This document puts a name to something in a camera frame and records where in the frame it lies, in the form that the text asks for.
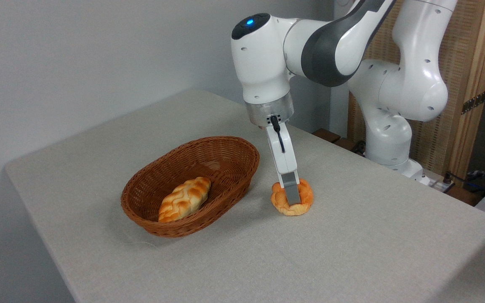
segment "white wall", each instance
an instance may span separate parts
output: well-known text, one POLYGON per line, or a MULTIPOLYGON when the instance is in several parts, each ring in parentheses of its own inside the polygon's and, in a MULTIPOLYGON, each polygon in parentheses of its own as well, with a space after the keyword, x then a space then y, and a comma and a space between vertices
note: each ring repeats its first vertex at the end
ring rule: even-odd
MULTIPOLYGON (((241 101, 232 27, 262 11, 315 19, 317 2, 0 0, 0 302, 72 301, 5 163, 188 88, 241 101)), ((321 88, 292 82, 293 124, 327 128, 321 88)))

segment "braided bread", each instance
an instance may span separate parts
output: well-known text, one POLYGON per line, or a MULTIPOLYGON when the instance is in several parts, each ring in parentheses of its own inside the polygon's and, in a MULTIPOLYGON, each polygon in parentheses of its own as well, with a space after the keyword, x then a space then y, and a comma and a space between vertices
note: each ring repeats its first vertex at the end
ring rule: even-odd
POLYGON ((301 203, 289 205, 287 197, 285 196, 285 189, 283 189, 279 182, 273 184, 271 194, 271 202, 276 209, 284 215, 302 215, 310 209, 314 203, 314 192, 310 184, 304 179, 300 179, 300 184, 297 184, 298 195, 301 198, 301 203))
POLYGON ((211 188, 211 181, 197 177, 177 186, 168 194, 158 210, 158 222, 171 222, 195 213, 205 200, 211 188))

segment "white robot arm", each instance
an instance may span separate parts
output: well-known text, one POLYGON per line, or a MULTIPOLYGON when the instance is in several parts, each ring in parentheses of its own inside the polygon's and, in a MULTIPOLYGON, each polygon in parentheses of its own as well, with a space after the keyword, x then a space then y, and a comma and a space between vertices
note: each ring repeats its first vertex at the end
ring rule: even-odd
POLYGON ((289 79, 345 83, 395 0, 356 1, 337 21, 281 19, 259 13, 232 31, 231 50, 250 121, 266 129, 280 184, 300 203, 295 153, 285 122, 294 113, 289 79))
POLYGON ((406 119, 430 121, 446 106, 439 73, 439 46, 456 0, 406 0, 392 31, 400 64, 364 60, 348 81, 366 124, 366 157, 428 184, 409 159, 412 132, 406 119))

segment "black cable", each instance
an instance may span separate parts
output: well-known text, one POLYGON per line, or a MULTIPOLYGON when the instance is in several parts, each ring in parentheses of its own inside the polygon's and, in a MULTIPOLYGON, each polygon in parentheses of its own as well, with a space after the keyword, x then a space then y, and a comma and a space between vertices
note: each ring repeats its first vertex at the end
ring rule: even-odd
POLYGON ((467 181, 467 180, 465 180, 465 179, 463 179, 463 178, 460 178, 460 177, 458 177, 458 176, 456 176, 456 175, 452 174, 450 171, 447 171, 446 173, 447 173, 447 174, 449 174, 450 176, 452 176, 452 177, 454 177, 454 178, 456 178, 456 179, 458 179, 458 180, 460 180, 460 181, 464 182, 464 184, 467 184, 467 185, 469 185, 469 186, 472 186, 472 187, 475 187, 475 188, 479 188, 479 189, 481 189, 481 190, 484 190, 484 191, 485 191, 485 187, 484 187, 484 186, 479 186, 479 185, 477 185, 477 184, 470 183, 469 181, 467 181))

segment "wicker basket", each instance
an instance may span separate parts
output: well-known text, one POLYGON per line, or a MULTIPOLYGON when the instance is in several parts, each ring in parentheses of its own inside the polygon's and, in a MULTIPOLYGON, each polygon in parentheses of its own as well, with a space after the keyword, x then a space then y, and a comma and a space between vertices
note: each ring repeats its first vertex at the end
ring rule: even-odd
POLYGON ((213 223, 248 191, 258 169, 259 153, 243 138, 214 136, 183 144, 138 171, 121 194, 127 216, 150 234, 175 238, 197 232, 213 223), (165 196, 186 180, 211 180, 208 199, 192 215, 158 222, 165 196))

